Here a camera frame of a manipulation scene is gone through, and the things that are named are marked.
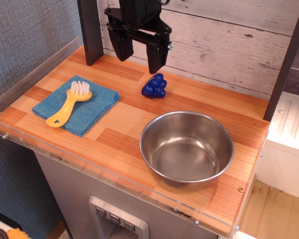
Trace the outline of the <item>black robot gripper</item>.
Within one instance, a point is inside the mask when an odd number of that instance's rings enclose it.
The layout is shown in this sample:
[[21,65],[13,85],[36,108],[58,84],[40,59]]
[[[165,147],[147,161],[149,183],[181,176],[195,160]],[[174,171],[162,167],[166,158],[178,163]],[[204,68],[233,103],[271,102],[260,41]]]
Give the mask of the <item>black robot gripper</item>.
[[125,61],[134,53],[133,40],[147,45],[149,73],[155,74],[166,64],[173,49],[169,40],[171,28],[161,18],[160,0],[121,0],[120,7],[108,7],[108,32],[117,58]]

